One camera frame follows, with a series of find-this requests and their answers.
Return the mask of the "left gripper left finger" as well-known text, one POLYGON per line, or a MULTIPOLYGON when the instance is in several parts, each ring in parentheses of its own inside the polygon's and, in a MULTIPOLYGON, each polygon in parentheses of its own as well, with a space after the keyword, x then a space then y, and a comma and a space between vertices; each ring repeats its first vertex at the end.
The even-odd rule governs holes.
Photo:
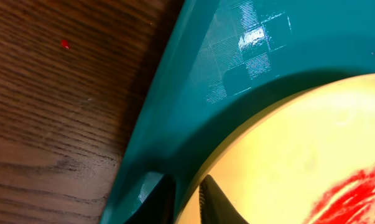
POLYGON ((165 175, 139 209, 125 224, 172 224, 174 222, 176 182, 165 175))

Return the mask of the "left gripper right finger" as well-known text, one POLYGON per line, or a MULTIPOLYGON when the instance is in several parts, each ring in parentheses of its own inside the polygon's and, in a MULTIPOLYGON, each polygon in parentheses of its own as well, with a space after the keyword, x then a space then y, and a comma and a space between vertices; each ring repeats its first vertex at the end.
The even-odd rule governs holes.
POLYGON ((248 224, 211 175, 199 185, 201 224, 248 224))

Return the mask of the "yellow plate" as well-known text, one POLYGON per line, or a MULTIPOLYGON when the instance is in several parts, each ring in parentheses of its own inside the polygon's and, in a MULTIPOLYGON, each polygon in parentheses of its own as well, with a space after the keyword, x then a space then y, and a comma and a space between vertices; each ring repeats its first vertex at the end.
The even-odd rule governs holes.
POLYGON ((248 223, 375 223, 375 74, 301 91, 247 120, 204 163, 177 223, 201 223, 207 175, 248 223))

